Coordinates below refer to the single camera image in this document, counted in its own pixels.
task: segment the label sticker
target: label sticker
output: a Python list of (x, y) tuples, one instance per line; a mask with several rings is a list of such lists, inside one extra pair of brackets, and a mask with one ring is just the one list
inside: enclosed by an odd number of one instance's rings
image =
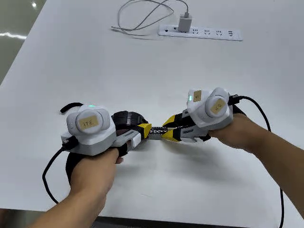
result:
[(225, 106), (225, 101), (223, 101), (222, 99), (218, 99), (216, 101), (216, 103), (213, 105), (213, 107), (211, 108), (211, 111), (216, 115), (219, 113), (220, 110), (222, 110), (222, 108)]
[(195, 91), (193, 94), (193, 102), (201, 101), (201, 90)]
[(81, 130), (85, 130), (91, 127), (95, 127), (98, 125), (97, 116), (92, 115), (87, 118), (83, 118), (79, 120), (79, 125)]

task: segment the floor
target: floor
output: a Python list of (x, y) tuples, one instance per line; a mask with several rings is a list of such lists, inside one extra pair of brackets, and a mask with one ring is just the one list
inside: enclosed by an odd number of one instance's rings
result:
[[(0, 84), (31, 30), (45, 0), (1, 0), (0, 1)], [(41, 212), (1, 211), (8, 220), (0, 228), (24, 228)]]

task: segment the power strip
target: power strip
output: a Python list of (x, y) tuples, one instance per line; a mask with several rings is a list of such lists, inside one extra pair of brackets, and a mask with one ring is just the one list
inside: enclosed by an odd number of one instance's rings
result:
[(190, 28), (189, 32), (179, 32), (176, 25), (160, 25), (158, 35), (169, 37), (188, 37), (188, 38), (203, 38), (203, 39), (224, 39), (242, 41), (241, 32), (232, 29), (219, 29), (207, 27)]

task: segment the wrist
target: wrist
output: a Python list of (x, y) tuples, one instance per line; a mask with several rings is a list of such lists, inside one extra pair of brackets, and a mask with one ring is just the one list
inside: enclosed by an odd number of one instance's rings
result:
[(89, 196), (93, 200), (103, 199), (106, 197), (106, 194), (102, 191), (98, 191), (95, 188), (85, 187), (79, 190), (71, 188), (69, 193), (71, 197), (82, 197), (82, 196)]
[(254, 154), (256, 157), (259, 157), (262, 151), (262, 148), (267, 141), (269, 131), (256, 125), (255, 130), (251, 134), (250, 143), (245, 147), (245, 151)]

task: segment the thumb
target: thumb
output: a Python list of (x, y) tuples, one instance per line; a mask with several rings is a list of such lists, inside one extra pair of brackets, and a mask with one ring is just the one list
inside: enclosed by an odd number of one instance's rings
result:
[(102, 153), (98, 159), (101, 159), (106, 163), (115, 164), (118, 158), (118, 154), (119, 154), (118, 149), (116, 148), (109, 149), (104, 153)]

